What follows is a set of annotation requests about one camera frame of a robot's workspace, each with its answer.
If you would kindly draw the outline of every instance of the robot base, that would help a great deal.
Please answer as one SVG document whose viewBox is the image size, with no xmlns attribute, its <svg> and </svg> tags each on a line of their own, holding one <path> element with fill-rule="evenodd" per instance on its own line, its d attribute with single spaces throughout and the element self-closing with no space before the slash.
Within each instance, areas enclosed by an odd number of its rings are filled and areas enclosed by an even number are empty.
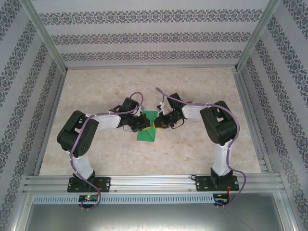
<svg viewBox="0 0 308 231">
<path fill-rule="evenodd" d="M 237 177 L 232 175 L 232 171 L 226 176 L 219 177 L 212 169 L 211 176 L 195 176 L 196 189 L 198 192 L 211 191 L 239 191 L 240 187 Z"/>
<path fill-rule="evenodd" d="M 107 193 L 109 192 L 110 189 L 110 177 L 95 177 L 92 179 L 88 179 L 89 182 L 94 184 L 102 193 Z M 87 183 L 78 178 L 77 176 L 74 175 L 74 177 L 71 177 L 68 181 L 68 186 L 67 186 L 67 192 L 68 193 L 95 193 L 97 192 L 93 187 L 89 186 Z"/>
</svg>

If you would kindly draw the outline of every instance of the enclosure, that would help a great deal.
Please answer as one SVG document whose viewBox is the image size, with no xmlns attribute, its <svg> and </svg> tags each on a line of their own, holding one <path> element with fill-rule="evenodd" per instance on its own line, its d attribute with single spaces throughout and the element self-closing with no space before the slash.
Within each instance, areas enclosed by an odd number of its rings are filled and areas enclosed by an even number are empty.
<svg viewBox="0 0 308 231">
<path fill-rule="evenodd" d="M 0 230 L 308 230 L 307 4 L 1 1 Z M 135 91 L 155 111 L 155 87 L 226 102 L 241 126 L 231 166 L 246 174 L 234 174 L 243 191 L 216 208 L 226 191 L 200 192 L 191 179 L 212 174 L 202 120 L 156 129 L 153 142 L 127 126 L 95 134 L 90 164 L 110 181 L 101 205 L 81 211 L 61 128 L 74 111 L 108 112 Z"/>
</svg>

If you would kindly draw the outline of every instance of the beige floor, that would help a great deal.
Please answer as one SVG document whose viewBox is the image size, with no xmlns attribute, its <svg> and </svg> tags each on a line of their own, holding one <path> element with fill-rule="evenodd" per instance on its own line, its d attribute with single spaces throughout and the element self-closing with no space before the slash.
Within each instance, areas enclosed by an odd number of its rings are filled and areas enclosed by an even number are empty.
<svg viewBox="0 0 308 231">
<path fill-rule="evenodd" d="M 162 95 L 177 92 L 182 100 L 215 103 L 224 100 L 241 125 L 231 165 L 260 173 L 243 108 L 230 68 L 70 70 L 52 127 L 40 175 L 71 175 L 68 155 L 56 142 L 73 111 L 107 112 L 134 91 L 144 94 L 146 110 L 155 110 Z M 201 120 L 186 120 L 176 130 L 157 130 L 155 142 L 137 141 L 122 128 L 96 133 L 89 159 L 97 175 L 209 174 L 213 143 Z"/>
</svg>

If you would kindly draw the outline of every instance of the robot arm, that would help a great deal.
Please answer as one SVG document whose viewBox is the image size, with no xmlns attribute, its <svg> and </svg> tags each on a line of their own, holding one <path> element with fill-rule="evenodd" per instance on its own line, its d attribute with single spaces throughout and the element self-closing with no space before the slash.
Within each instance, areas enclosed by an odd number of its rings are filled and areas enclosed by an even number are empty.
<svg viewBox="0 0 308 231">
<path fill-rule="evenodd" d="M 126 98 L 123 104 L 110 110 L 110 112 L 128 112 L 138 106 L 138 102 L 131 98 Z M 138 109 L 137 115 L 133 113 L 121 114 L 121 115 L 98 115 L 90 119 L 85 126 L 85 129 L 80 137 L 78 145 L 73 152 L 73 164 L 79 175 L 93 183 L 95 178 L 95 172 L 90 165 L 87 151 L 89 150 L 94 135 L 97 131 L 101 131 L 108 128 L 120 128 L 128 125 L 133 132 L 147 129 L 151 127 L 151 122 L 146 118 L 145 114 L 140 115 L 141 110 Z M 72 147 L 79 135 L 78 129 L 81 129 L 85 120 L 90 114 L 84 114 L 81 111 L 75 111 L 70 116 L 62 130 L 60 131 L 57 142 L 61 145 L 62 149 L 70 153 Z M 79 185 L 84 187 L 91 187 L 86 182 L 82 181 L 76 174 L 73 174 Z"/>
<path fill-rule="evenodd" d="M 177 93 L 171 97 L 181 100 Z M 164 109 L 158 106 L 161 111 L 159 117 L 154 121 L 156 128 L 174 128 L 174 124 L 179 120 L 202 119 L 206 131 L 215 144 L 214 163 L 211 168 L 211 181 L 215 186 L 220 185 L 228 177 L 232 176 L 232 171 L 227 165 L 227 150 L 236 135 L 237 127 L 232 117 L 225 111 L 204 105 L 183 104 L 178 101 L 167 99 L 173 111 L 164 114 Z M 229 110 L 224 101 L 215 103 Z M 232 146 L 230 148 L 229 159 L 231 158 Z"/>
</svg>

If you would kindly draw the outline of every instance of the green object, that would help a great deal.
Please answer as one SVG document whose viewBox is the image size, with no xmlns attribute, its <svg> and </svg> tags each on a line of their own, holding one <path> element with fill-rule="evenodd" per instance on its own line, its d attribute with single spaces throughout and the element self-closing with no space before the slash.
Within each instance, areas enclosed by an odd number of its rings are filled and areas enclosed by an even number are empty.
<svg viewBox="0 0 308 231">
<path fill-rule="evenodd" d="M 145 116 L 150 120 L 151 127 L 144 131 L 138 131 L 137 140 L 138 141 L 155 141 L 156 128 L 153 127 L 154 120 L 157 118 L 157 111 L 144 111 Z"/>
</svg>

